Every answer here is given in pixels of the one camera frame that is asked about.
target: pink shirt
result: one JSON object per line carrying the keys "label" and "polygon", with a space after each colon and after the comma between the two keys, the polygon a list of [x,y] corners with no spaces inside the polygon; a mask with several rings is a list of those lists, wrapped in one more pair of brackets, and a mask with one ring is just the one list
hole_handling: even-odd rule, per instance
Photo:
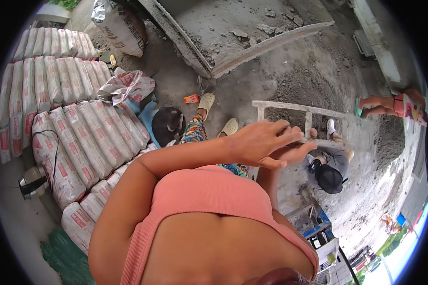
{"label": "pink shirt", "polygon": [[[203,185],[203,191],[193,185]],[[127,254],[121,285],[139,284],[160,222],[168,216],[202,212],[243,217],[267,224],[300,248],[319,270],[319,258],[308,242],[278,224],[268,194],[256,182],[219,166],[184,169],[166,175],[155,186],[149,215],[136,225]]]}

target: cement bag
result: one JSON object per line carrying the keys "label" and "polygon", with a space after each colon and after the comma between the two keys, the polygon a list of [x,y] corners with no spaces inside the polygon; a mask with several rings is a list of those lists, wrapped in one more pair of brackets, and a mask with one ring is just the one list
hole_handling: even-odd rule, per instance
{"label": "cement bag", "polygon": [[146,28],[138,16],[115,2],[95,0],[91,19],[115,48],[136,57],[143,55]]}
{"label": "cement bag", "polygon": [[106,133],[108,133],[109,137],[116,145],[120,154],[125,158],[127,162],[130,161],[133,157],[133,154],[130,151],[130,148],[127,146],[127,143],[120,135],[119,131],[116,129],[117,127],[114,124],[114,121],[111,116],[109,116],[105,105],[103,105],[103,102],[99,100],[90,101],[90,105],[92,106],[93,111],[97,115],[98,120],[102,123],[103,128],[106,130]]}
{"label": "cement bag", "polygon": [[79,71],[81,82],[83,83],[84,92],[88,100],[95,100],[97,94],[93,92],[92,83],[90,82],[89,74],[87,73],[86,66],[80,58],[74,58],[74,63]]}
{"label": "cement bag", "polygon": [[116,126],[117,131],[122,135],[122,138],[126,142],[127,146],[132,152],[132,156],[136,156],[138,152],[140,151],[140,145],[133,139],[130,132],[122,122],[122,120],[119,118],[119,115],[116,112],[116,109],[112,104],[104,104],[106,111],[108,112],[108,115],[113,119],[113,122]]}
{"label": "cement bag", "polygon": [[70,53],[69,57],[74,57],[78,52],[78,48],[76,48],[76,42],[74,41],[73,34],[69,29],[65,29],[65,35],[67,36],[68,51]]}
{"label": "cement bag", "polygon": [[106,205],[106,202],[108,201],[109,196],[111,195],[111,190],[112,189],[109,186],[108,182],[106,182],[106,180],[102,180],[96,185],[94,185],[90,192],[97,194],[97,197],[100,199],[103,205]]}
{"label": "cement bag", "polygon": [[139,147],[138,150],[142,150],[146,148],[147,141],[145,141],[141,132],[139,132],[138,129],[135,127],[135,124],[132,122],[131,118],[127,116],[126,113],[121,108],[116,107],[116,112],[120,120],[124,123],[125,127],[129,131],[131,137]]}
{"label": "cement bag", "polygon": [[6,65],[0,87],[0,161],[2,164],[11,160],[10,150],[10,95],[13,82],[14,64]]}
{"label": "cement bag", "polygon": [[148,143],[148,141],[151,139],[151,134],[147,131],[146,127],[144,127],[143,123],[138,119],[138,117],[135,115],[135,112],[131,109],[130,105],[128,105],[127,102],[123,102],[120,104],[120,107],[122,110],[125,111],[125,113],[131,118],[132,122],[135,124],[135,127],[140,132],[140,134],[143,135],[143,138],[145,140],[145,144]]}
{"label": "cement bag", "polygon": [[80,201],[84,197],[86,187],[58,140],[47,112],[35,116],[32,135],[33,158],[38,165],[45,168],[49,176],[52,195],[59,207],[65,209],[70,203]]}
{"label": "cement bag", "polygon": [[49,118],[79,178],[86,186],[86,189],[89,190],[93,185],[97,184],[99,180],[98,175],[87,159],[77,137],[74,135],[62,107],[52,110],[49,113]]}
{"label": "cement bag", "polygon": [[44,57],[35,57],[34,66],[37,112],[49,112],[49,110],[51,110],[51,102],[49,101]]}
{"label": "cement bag", "polygon": [[88,34],[84,33],[84,37],[86,38],[87,44],[89,46],[90,53],[92,54],[92,60],[96,60],[98,57],[97,50],[93,46],[93,43]]}
{"label": "cement bag", "polygon": [[68,75],[70,76],[70,82],[75,101],[80,102],[87,100],[87,95],[84,90],[83,82],[81,80],[81,76],[78,72],[78,67],[76,66],[74,58],[65,58],[65,64],[67,65]]}
{"label": "cement bag", "polygon": [[112,142],[108,133],[104,130],[102,123],[98,120],[97,115],[95,114],[95,111],[93,111],[90,103],[84,101],[78,103],[77,106],[80,113],[83,115],[87,126],[90,128],[91,134],[95,138],[95,141],[97,142],[112,168],[116,169],[124,164],[125,158],[120,154],[120,151]]}
{"label": "cement bag", "polygon": [[139,70],[114,75],[98,91],[98,99],[117,105],[130,99],[139,102],[154,91],[155,81]]}
{"label": "cement bag", "polygon": [[120,177],[122,177],[122,175],[126,172],[127,168],[128,168],[128,165],[122,165],[121,167],[116,169],[114,173],[117,173],[119,174]]}
{"label": "cement bag", "polygon": [[104,75],[103,68],[101,67],[100,63],[97,61],[91,61],[92,68],[95,71],[95,75],[97,75],[98,83],[100,84],[100,87],[103,86],[106,81],[106,76]]}
{"label": "cement bag", "polygon": [[45,36],[45,27],[38,28],[36,32],[35,46],[33,47],[32,55],[34,57],[39,57],[43,54],[43,44]]}
{"label": "cement bag", "polygon": [[62,214],[62,229],[67,233],[72,242],[83,251],[89,254],[89,243],[92,237],[95,223],[88,217],[87,213],[78,203],[68,205]]}
{"label": "cement bag", "polygon": [[43,42],[43,54],[42,56],[48,57],[51,55],[51,43],[52,43],[52,28],[44,28],[44,42]]}
{"label": "cement bag", "polygon": [[69,104],[76,103],[73,95],[73,90],[70,83],[70,74],[68,73],[67,64],[63,58],[56,58],[57,71],[59,73],[60,88],[62,90],[62,105],[67,106]]}
{"label": "cement bag", "polygon": [[13,68],[13,81],[10,93],[10,137],[11,154],[18,157],[22,154],[22,83],[23,61],[16,62]]}
{"label": "cement bag", "polygon": [[44,57],[44,64],[47,77],[47,89],[49,91],[49,102],[51,102],[52,110],[62,106],[62,88],[60,87],[60,78],[59,72],[57,71],[56,58],[53,56]]}
{"label": "cement bag", "polygon": [[67,40],[67,34],[64,29],[58,29],[57,32],[59,33],[59,40],[60,40],[60,56],[61,57],[68,57],[70,56],[70,51],[68,49],[68,40]]}
{"label": "cement bag", "polygon": [[95,74],[95,71],[93,70],[93,66],[90,60],[84,61],[84,66],[86,67],[87,74],[90,79],[90,83],[92,84],[93,88],[93,100],[97,99],[97,91],[100,89],[100,83],[98,82],[97,75]]}
{"label": "cement bag", "polygon": [[92,52],[89,48],[89,44],[87,43],[86,37],[84,36],[84,33],[79,31],[78,32],[79,39],[81,40],[81,45],[83,46],[84,51],[84,59],[85,60],[92,60]]}
{"label": "cement bag", "polygon": [[15,55],[13,57],[13,62],[17,62],[19,60],[23,60],[24,52],[27,47],[27,41],[29,39],[29,30],[25,30],[20,37],[19,44],[17,45],[17,49]]}
{"label": "cement bag", "polygon": [[51,29],[51,56],[59,58],[61,55],[60,51],[60,38],[59,31],[57,28]]}
{"label": "cement bag", "polygon": [[106,182],[108,182],[108,185],[111,188],[111,190],[113,190],[114,187],[116,187],[116,184],[117,182],[119,182],[119,179],[120,179],[120,175],[117,173],[113,173],[110,177],[108,177]]}
{"label": "cement bag", "polygon": [[29,39],[27,40],[27,45],[25,46],[24,59],[31,58],[33,56],[33,49],[35,47],[37,32],[37,28],[31,28],[29,31]]}
{"label": "cement bag", "polygon": [[92,136],[89,126],[79,112],[76,105],[63,107],[65,116],[76,135],[85,155],[89,159],[93,169],[98,174],[99,179],[105,179],[113,171],[112,166],[108,163],[100,147],[97,145]]}
{"label": "cement bag", "polygon": [[82,209],[88,214],[88,216],[97,222],[100,217],[101,211],[103,210],[104,204],[96,193],[90,193],[79,203]]}
{"label": "cement bag", "polygon": [[74,56],[84,60],[86,58],[86,54],[83,50],[83,45],[81,43],[81,39],[79,38],[78,31],[71,31],[71,34],[73,36],[74,43],[76,44],[76,48],[78,49],[78,52]]}
{"label": "cement bag", "polygon": [[32,144],[32,125],[38,106],[35,98],[34,59],[24,60],[24,81],[22,84],[22,148]]}

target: child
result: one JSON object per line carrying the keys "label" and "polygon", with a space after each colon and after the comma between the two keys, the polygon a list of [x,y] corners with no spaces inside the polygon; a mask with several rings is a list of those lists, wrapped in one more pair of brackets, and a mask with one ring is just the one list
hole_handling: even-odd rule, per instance
{"label": "child", "polygon": [[[376,105],[371,109],[365,105]],[[389,114],[400,118],[410,118],[424,126],[428,120],[425,112],[425,99],[415,89],[407,89],[395,97],[371,96],[355,101],[355,116],[367,118],[371,114]]]}

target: black cap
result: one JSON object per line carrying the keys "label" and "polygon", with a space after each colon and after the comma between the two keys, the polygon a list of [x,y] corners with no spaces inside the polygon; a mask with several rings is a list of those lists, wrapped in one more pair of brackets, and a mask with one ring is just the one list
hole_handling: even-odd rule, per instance
{"label": "black cap", "polygon": [[342,191],[342,184],[345,182],[345,180],[342,180],[341,173],[328,164],[323,164],[317,168],[315,179],[319,187],[328,194],[340,193]]}

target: patterned pants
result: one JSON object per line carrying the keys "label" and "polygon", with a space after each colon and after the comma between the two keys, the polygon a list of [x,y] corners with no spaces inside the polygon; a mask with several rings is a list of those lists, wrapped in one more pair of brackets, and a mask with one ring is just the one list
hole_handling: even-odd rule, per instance
{"label": "patterned pants", "polygon": [[[206,130],[203,125],[203,117],[200,114],[196,114],[194,118],[188,123],[186,131],[183,134],[183,137],[180,144],[186,144],[189,142],[197,142],[208,140],[206,136]],[[247,167],[242,164],[217,164],[217,166],[223,167],[230,170],[236,175],[247,177]]]}

